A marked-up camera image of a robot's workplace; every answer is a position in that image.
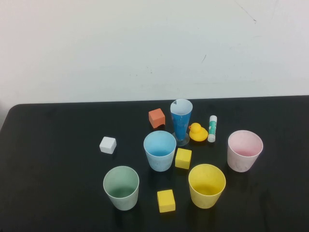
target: cup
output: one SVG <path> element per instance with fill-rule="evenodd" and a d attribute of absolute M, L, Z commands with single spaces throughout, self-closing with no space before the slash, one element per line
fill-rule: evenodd
<path fill-rule="evenodd" d="M 175 130 L 173 135 L 176 138 L 178 146 L 184 146 L 190 140 L 190 137 L 186 132 L 189 125 L 192 109 L 192 103 L 185 99 L 175 100 L 170 105 L 170 112 Z"/>
<path fill-rule="evenodd" d="M 232 133 L 227 143 L 227 163 L 240 173 L 248 171 L 263 150 L 261 138 L 248 130 Z"/>
<path fill-rule="evenodd" d="M 157 172 L 164 172 L 172 165 L 176 140 L 172 134 L 157 130 L 146 136 L 144 149 L 150 167 Z"/>
<path fill-rule="evenodd" d="M 115 167 L 105 175 L 103 188 L 113 205 L 119 210 L 129 210 L 137 202 L 140 179 L 134 169 Z"/>
<path fill-rule="evenodd" d="M 189 173 L 191 199 L 197 207 L 202 209 L 214 206 L 225 184 L 223 172 L 211 164 L 197 165 Z"/>

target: pink cup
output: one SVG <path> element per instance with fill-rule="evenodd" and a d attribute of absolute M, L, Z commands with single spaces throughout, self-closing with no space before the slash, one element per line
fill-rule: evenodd
<path fill-rule="evenodd" d="M 248 171 L 263 150 L 259 136 L 248 130 L 238 130 L 228 137 L 227 163 L 236 172 Z"/>

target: yellow duck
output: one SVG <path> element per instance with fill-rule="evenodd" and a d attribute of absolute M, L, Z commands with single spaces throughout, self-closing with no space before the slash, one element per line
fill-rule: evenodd
<path fill-rule="evenodd" d="M 199 123 L 192 123 L 191 126 L 189 126 L 190 133 L 189 136 L 191 139 L 202 142 L 205 139 L 207 139 L 208 132 L 205 128 L 201 127 Z"/>

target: blue glass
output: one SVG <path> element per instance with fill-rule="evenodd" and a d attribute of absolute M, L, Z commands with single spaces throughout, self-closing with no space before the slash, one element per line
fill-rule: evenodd
<path fill-rule="evenodd" d="M 186 132 L 188 129 L 192 109 L 192 103 L 185 99 L 175 100 L 170 105 L 170 112 L 175 130 L 173 135 L 176 138 L 178 146 L 186 145 L 190 140 L 189 135 Z"/>

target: foam block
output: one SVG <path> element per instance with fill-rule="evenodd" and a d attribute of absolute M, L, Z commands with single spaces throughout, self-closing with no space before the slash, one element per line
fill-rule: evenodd
<path fill-rule="evenodd" d="M 175 211 L 176 205 L 173 190 L 164 190 L 157 192 L 160 213 Z"/>
<path fill-rule="evenodd" d="M 192 151 L 178 148 L 175 158 L 175 167 L 189 169 Z"/>
<path fill-rule="evenodd" d="M 100 143 L 101 152 L 112 154 L 116 148 L 116 139 L 110 137 L 103 137 Z"/>
<path fill-rule="evenodd" d="M 149 112 L 149 121 L 153 128 L 158 126 L 165 125 L 165 115 L 162 110 L 156 109 Z"/>

